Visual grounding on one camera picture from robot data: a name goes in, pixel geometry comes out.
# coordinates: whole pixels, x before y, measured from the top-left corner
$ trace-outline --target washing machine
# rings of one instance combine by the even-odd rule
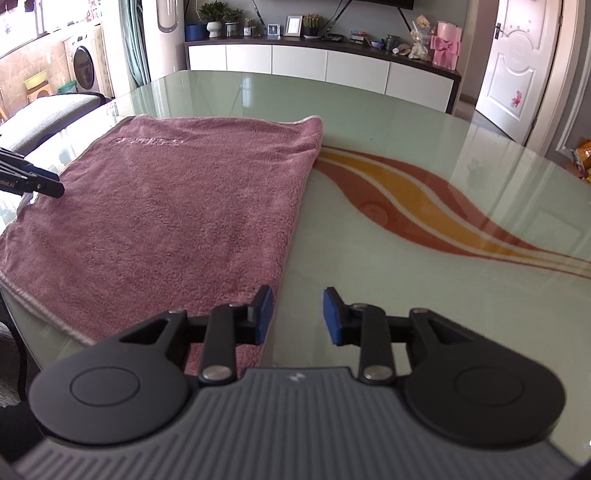
[[[99,92],[113,96],[105,46],[100,25],[85,28],[64,42],[70,76],[76,80],[79,92]]]

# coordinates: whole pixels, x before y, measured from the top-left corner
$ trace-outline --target photo frame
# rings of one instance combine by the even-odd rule
[[[268,24],[267,25],[267,37],[279,38],[281,36],[281,25],[279,24]]]
[[[303,15],[288,15],[285,19],[285,28],[283,29],[283,35],[286,37],[301,36],[301,25],[303,23],[303,20]]]

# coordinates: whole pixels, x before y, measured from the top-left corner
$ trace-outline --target tile wall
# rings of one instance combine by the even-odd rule
[[[0,59],[0,89],[9,116],[27,105],[24,84],[27,78],[47,70],[47,80],[55,92],[71,81],[64,47],[66,38],[66,31],[52,33]]]

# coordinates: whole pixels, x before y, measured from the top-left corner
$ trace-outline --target glass table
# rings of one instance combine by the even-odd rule
[[[506,138],[413,103],[235,72],[160,79],[86,115],[28,160],[60,171],[138,114],[324,120],[327,148],[307,182],[265,365],[356,371],[358,348],[330,342],[327,286],[346,303],[372,303],[391,315],[428,307],[552,369],[567,391],[552,439],[577,462],[589,457],[588,185]],[[0,200],[7,224],[19,199]],[[82,348],[4,296],[41,367]],[[394,354],[400,373],[410,371],[404,349],[395,345]]]

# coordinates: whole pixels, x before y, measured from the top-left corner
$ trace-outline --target white cabinet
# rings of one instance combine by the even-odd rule
[[[326,81],[350,87],[384,93],[388,79],[385,60],[364,57],[341,51],[329,51],[326,64]]]
[[[193,45],[189,47],[190,70],[227,70],[225,45]]]
[[[324,81],[328,51],[273,45],[273,75]]]
[[[229,72],[271,73],[270,45],[226,45]]]
[[[390,64],[386,85],[386,95],[390,97],[445,112],[452,88],[452,79],[399,63]]]

